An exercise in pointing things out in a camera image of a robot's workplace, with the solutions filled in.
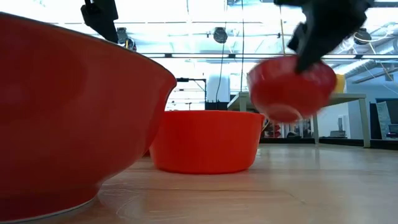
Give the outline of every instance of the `table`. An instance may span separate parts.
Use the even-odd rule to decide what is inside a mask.
[[[370,133],[369,133],[369,121],[368,112],[366,111],[366,94],[356,93],[334,93],[330,96],[330,101],[326,106],[338,105],[340,103],[348,103],[351,101],[359,101],[359,110],[361,115],[362,132],[364,147],[371,147]],[[228,110],[247,111],[254,109],[251,103],[248,92],[239,92],[232,100],[228,103]],[[317,115],[313,115],[313,137],[315,143],[319,143],[319,130],[318,130],[318,118]]]
[[[161,172],[145,157],[107,180],[84,207],[23,224],[396,223],[396,156],[266,144],[249,170],[228,175]]]

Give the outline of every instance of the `yellow object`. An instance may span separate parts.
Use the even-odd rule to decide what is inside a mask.
[[[346,85],[346,77],[344,75],[336,74],[337,83],[334,93],[344,93],[344,87]]]

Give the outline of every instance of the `orange bowl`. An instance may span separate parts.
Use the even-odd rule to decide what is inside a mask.
[[[224,174],[254,162],[264,116],[233,111],[166,111],[150,147],[158,169]]]
[[[140,158],[174,76],[94,37],[0,13],[0,222],[64,211]]]

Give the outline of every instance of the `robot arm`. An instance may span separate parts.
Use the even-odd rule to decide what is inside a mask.
[[[300,6],[307,17],[288,44],[298,55],[300,73],[336,48],[365,22],[374,0],[274,0],[276,5]]]
[[[110,42],[118,43],[114,22],[119,18],[114,0],[85,0],[80,8],[85,24]]]

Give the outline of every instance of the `small red bowl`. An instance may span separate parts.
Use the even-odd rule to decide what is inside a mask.
[[[270,120],[293,123],[327,105],[336,74],[318,62],[301,74],[294,72],[297,56],[276,57],[256,65],[248,74],[253,105]]]
[[[116,44],[0,13],[0,222],[62,212],[141,158],[177,82]]]
[[[264,116],[234,111],[166,111],[150,147],[158,169],[225,174],[254,162]]]

